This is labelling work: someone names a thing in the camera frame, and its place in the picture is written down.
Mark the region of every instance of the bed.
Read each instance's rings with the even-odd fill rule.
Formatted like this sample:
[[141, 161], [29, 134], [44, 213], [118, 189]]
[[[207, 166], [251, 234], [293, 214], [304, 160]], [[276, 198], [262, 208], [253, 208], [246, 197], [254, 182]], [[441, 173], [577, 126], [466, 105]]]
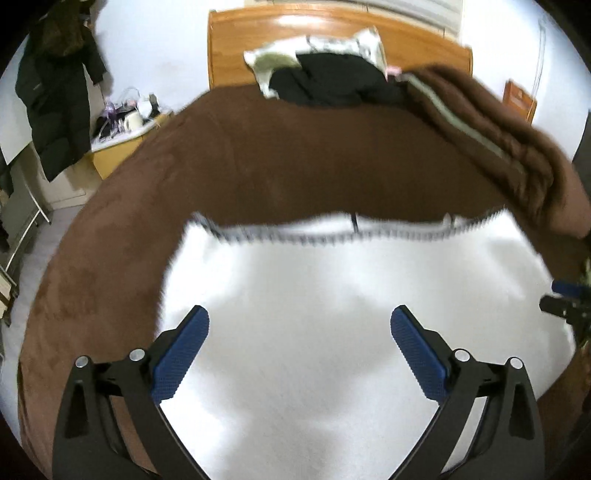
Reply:
[[[351, 35], [376, 26], [388, 62], [472, 71], [469, 48], [421, 28], [323, 5], [212, 12], [210, 93], [143, 143], [102, 184], [66, 233], [31, 309], [18, 373], [22, 445], [49, 476], [61, 394], [79, 355], [95, 362], [147, 347], [160, 289], [187, 219], [279, 224], [327, 212], [437, 222], [506, 206], [552, 276], [577, 280], [588, 255], [578, 239], [537, 228], [515, 199], [425, 119], [363, 105], [311, 111], [262, 98], [242, 52], [299, 34]], [[396, 153], [396, 162], [391, 161]], [[540, 402], [550, 462], [579, 417], [586, 385], [575, 354]], [[150, 468], [113, 399], [132, 456]]]

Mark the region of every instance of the bedside table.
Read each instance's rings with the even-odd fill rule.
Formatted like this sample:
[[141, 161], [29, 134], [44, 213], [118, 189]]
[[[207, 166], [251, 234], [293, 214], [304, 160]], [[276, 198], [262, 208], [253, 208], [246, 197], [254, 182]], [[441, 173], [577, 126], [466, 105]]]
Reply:
[[104, 180], [111, 175], [114, 169], [129, 157], [149, 134], [164, 125], [173, 115], [173, 112], [161, 113], [133, 132], [120, 134], [109, 140], [93, 141], [90, 145], [92, 152], [87, 155], [90, 155], [100, 177]]

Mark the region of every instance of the brown blanket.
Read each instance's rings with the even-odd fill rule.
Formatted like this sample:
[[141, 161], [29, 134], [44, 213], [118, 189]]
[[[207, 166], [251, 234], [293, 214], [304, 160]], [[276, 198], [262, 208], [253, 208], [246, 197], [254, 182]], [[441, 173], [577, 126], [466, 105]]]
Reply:
[[[117, 168], [49, 263], [20, 357], [25, 449], [49, 476], [57, 411], [76, 357], [112, 361], [152, 342], [164, 270], [191, 213], [222, 225], [338, 211], [421, 222], [502, 205], [551, 273], [576, 280], [588, 254], [583, 243], [536, 228], [511, 195], [414, 113], [378, 105], [313, 109], [265, 100], [256, 86], [215, 89]], [[586, 388], [577, 355], [540, 401], [551, 455]], [[118, 407], [132, 455], [149, 466]]]
[[415, 106], [535, 225], [578, 238], [589, 233], [591, 203], [570, 161], [548, 136], [461, 70], [433, 65], [407, 77]]

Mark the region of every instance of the silver screw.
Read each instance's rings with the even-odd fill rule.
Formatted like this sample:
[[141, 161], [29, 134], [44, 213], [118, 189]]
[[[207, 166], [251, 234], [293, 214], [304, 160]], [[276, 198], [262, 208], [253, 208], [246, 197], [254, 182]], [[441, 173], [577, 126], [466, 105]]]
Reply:
[[465, 350], [456, 350], [454, 356], [456, 357], [456, 360], [460, 362], [467, 362], [470, 359], [470, 354]]
[[509, 363], [511, 364], [511, 366], [517, 370], [519, 370], [520, 368], [523, 368], [523, 362], [521, 360], [519, 360], [517, 357], [513, 357], [511, 360], [509, 360]]
[[86, 355], [79, 356], [76, 359], [76, 366], [78, 368], [85, 367], [86, 365], [88, 365], [88, 357]]
[[141, 348], [136, 348], [132, 350], [129, 354], [129, 358], [132, 362], [139, 362], [143, 357], [145, 357], [146, 352], [144, 352]]

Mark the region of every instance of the zipper teeth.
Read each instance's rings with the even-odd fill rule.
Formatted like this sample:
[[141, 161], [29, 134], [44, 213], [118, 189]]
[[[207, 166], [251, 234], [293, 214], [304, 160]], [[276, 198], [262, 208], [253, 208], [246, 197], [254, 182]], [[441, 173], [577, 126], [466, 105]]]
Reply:
[[248, 226], [237, 229], [220, 227], [200, 213], [194, 213], [190, 223], [201, 226], [205, 231], [218, 240], [228, 243], [253, 243], [253, 242], [278, 242], [286, 244], [302, 245], [336, 245], [354, 240], [368, 240], [372, 238], [402, 238], [413, 241], [438, 241], [445, 240], [455, 235], [470, 232], [497, 218], [507, 211], [506, 207], [490, 210], [483, 215], [468, 220], [466, 223], [438, 232], [417, 232], [396, 228], [373, 228], [357, 232], [328, 233], [328, 234], [302, 234], [282, 233], [276, 227]]

